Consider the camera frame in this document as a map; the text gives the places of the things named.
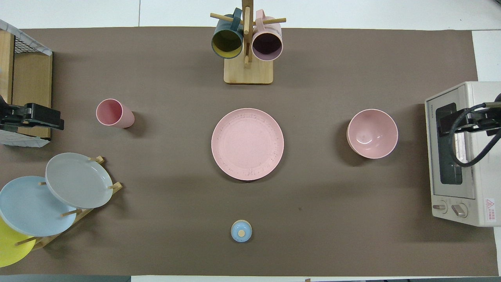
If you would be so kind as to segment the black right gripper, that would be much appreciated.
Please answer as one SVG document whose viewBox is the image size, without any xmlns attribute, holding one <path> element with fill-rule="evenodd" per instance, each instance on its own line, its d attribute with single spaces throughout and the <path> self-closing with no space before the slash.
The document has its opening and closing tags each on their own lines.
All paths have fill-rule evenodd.
<svg viewBox="0 0 501 282">
<path fill-rule="evenodd" d="M 444 117 L 436 117 L 438 136 L 450 132 L 482 132 L 493 136 L 500 131 L 500 103 L 482 103 L 464 108 Z"/>
</svg>

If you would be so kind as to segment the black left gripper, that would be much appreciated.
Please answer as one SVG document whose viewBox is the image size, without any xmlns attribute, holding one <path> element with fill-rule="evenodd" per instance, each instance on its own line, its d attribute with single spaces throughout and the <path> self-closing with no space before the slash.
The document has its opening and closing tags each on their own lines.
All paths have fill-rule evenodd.
<svg viewBox="0 0 501 282">
<path fill-rule="evenodd" d="M 48 127 L 64 130 L 65 121 L 61 112 L 39 105 L 27 103 L 24 106 L 8 105 L 8 131 L 17 132 L 18 128 Z"/>
</svg>

